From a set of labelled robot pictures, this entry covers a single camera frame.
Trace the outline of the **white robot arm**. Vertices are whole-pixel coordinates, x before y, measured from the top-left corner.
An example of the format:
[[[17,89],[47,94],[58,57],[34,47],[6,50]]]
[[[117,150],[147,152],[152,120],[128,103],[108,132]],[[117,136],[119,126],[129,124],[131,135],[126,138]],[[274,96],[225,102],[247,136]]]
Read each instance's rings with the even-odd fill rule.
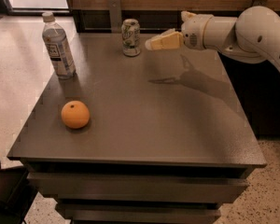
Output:
[[[146,49],[212,49],[242,63],[269,61],[280,73],[280,17],[273,10],[250,7],[237,18],[183,11],[181,19],[179,32],[151,37]]]

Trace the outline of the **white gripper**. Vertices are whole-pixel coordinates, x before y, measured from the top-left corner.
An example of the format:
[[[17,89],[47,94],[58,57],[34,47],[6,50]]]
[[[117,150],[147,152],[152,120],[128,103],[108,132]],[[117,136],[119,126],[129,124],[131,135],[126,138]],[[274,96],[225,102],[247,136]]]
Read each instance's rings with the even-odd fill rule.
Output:
[[[179,49],[184,44],[189,49],[203,50],[203,34],[206,24],[213,15],[195,14],[186,10],[181,12],[181,33],[176,29],[169,29],[160,35],[148,39],[145,47],[148,50]]]

